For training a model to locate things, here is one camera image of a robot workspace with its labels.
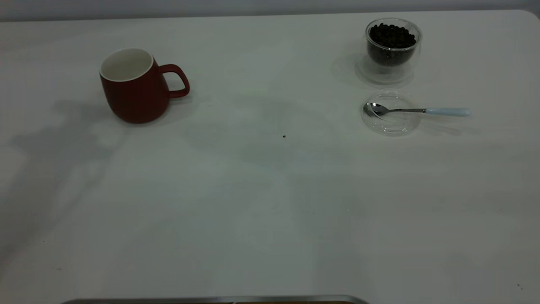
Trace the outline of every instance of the coffee bean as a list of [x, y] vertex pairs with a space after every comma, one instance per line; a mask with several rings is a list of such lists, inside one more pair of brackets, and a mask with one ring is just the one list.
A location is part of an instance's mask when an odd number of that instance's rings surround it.
[[[416, 44], [416, 38], [409, 33], [409, 30], [393, 24], [386, 25], [381, 23], [379, 26], [372, 27], [369, 30], [369, 37], [375, 43], [392, 49], [404, 49]], [[412, 57], [414, 51], [414, 49], [405, 51], [386, 50], [368, 43], [370, 57], [376, 63], [386, 67], [395, 67], [405, 63]]]

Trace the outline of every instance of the mug handle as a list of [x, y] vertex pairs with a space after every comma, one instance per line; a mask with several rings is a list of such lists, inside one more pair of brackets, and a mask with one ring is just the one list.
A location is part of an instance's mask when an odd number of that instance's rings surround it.
[[190, 82], [187, 81], [186, 74], [175, 64], [165, 64], [159, 67], [159, 72], [164, 73], [176, 73], [178, 76], [180, 76], [180, 79], [182, 79], [182, 82], [184, 83], [184, 86], [186, 88], [177, 90], [177, 91], [169, 91], [169, 98], [179, 98], [184, 97], [190, 92]]

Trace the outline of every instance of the red mug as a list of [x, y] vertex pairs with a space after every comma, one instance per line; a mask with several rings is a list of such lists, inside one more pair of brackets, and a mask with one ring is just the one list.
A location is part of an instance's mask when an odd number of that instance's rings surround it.
[[[163, 77], [167, 72], [178, 74], [185, 89], [169, 91]], [[114, 52], [105, 59], [99, 74], [112, 111], [131, 123], [157, 119], [167, 110], [169, 99], [190, 92], [190, 83], [177, 65], [158, 66], [154, 57], [141, 49]]]

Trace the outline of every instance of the metal spoon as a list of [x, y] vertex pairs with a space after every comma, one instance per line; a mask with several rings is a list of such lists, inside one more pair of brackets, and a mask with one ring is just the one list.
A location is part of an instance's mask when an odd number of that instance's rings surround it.
[[368, 102], [364, 105], [364, 111], [367, 114], [370, 114], [370, 110], [379, 115], [383, 116], [390, 112], [415, 112], [415, 113], [425, 113], [430, 115], [446, 115], [446, 116], [469, 116], [471, 115], [471, 110], [467, 108], [426, 108], [426, 109], [393, 109], [389, 110], [385, 106]]

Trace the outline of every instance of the light blue spoon handle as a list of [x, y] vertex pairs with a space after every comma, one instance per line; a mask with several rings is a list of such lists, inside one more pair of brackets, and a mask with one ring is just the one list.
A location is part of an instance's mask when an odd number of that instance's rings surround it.
[[427, 108], [426, 114], [446, 116], [469, 116], [471, 110], [467, 108]]

